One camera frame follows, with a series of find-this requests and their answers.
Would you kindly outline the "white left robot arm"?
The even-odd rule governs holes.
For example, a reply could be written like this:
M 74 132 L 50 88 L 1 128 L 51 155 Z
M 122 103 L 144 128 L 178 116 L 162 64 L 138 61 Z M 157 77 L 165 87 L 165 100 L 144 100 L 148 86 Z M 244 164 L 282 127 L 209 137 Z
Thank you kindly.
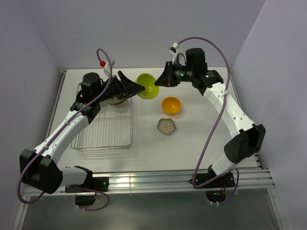
M 145 90 L 121 71 L 107 81 L 95 72 L 87 73 L 80 87 L 75 102 L 54 132 L 34 150 L 25 149 L 20 154 L 21 177 L 18 185 L 27 184 L 47 194 L 54 193 L 61 186 L 76 185 L 82 191 L 92 189 L 92 171 L 81 166 L 60 169 L 58 162 L 61 156 L 76 136 L 95 119 L 101 102 L 125 100 Z

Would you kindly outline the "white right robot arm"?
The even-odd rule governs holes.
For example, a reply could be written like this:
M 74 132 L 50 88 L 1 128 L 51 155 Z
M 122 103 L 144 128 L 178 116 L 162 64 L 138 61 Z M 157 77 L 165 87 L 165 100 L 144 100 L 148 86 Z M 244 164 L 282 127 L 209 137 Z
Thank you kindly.
M 243 112 L 228 93 L 221 75 L 208 69 L 205 53 L 201 48 L 182 51 L 174 44 L 170 52 L 174 55 L 173 60 L 166 62 L 155 85 L 176 87 L 181 82 L 190 82 L 220 113 L 220 118 L 230 132 L 231 140 L 225 145 L 223 155 L 210 166 L 212 172 L 207 176 L 208 183 L 217 187 L 224 181 L 224 172 L 261 149 L 265 127 L 262 124 L 256 125 Z

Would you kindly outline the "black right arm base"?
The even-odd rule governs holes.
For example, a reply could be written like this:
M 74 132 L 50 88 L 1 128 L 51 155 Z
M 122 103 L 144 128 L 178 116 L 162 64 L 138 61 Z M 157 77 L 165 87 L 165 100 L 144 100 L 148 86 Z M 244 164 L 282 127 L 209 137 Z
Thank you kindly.
M 237 194 L 238 177 L 232 171 L 216 176 L 213 172 L 196 174 L 195 182 L 189 183 L 194 189 L 204 189 L 210 205 L 219 206 L 232 199 Z

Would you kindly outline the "dark patterned ceramic bowl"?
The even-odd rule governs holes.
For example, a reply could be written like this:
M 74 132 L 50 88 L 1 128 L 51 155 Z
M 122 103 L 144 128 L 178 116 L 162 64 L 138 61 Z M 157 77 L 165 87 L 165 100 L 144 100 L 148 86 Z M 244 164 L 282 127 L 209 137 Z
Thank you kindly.
M 108 103 L 109 105 L 119 105 L 119 104 L 124 103 L 126 100 L 127 100 L 127 99 L 122 99 L 122 98 L 120 99 L 120 98 L 118 98 L 118 97 L 113 97 L 113 98 L 108 99 L 108 100 L 107 100 L 107 103 Z

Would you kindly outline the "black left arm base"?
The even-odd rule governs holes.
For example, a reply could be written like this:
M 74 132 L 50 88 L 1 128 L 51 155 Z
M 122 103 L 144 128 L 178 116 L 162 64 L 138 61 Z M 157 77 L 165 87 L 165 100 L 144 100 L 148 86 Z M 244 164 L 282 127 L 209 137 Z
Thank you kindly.
M 106 205 L 108 205 L 110 201 L 106 194 L 108 186 L 109 177 L 93 177 L 88 185 L 70 185 L 66 186 L 64 191 L 68 194 L 75 194 L 75 204 L 78 207 L 88 209 L 95 203 L 98 195 L 104 195 L 107 198 Z

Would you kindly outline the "lime green plastic bowl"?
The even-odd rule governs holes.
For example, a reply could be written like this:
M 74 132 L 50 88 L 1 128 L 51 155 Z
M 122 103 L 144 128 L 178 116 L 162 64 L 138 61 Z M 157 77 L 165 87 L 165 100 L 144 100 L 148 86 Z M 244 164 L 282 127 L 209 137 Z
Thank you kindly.
M 138 93 L 140 98 L 154 99 L 159 94 L 159 87 L 154 84 L 156 79 L 151 74 L 143 73 L 137 77 L 135 82 L 145 88 L 144 91 Z

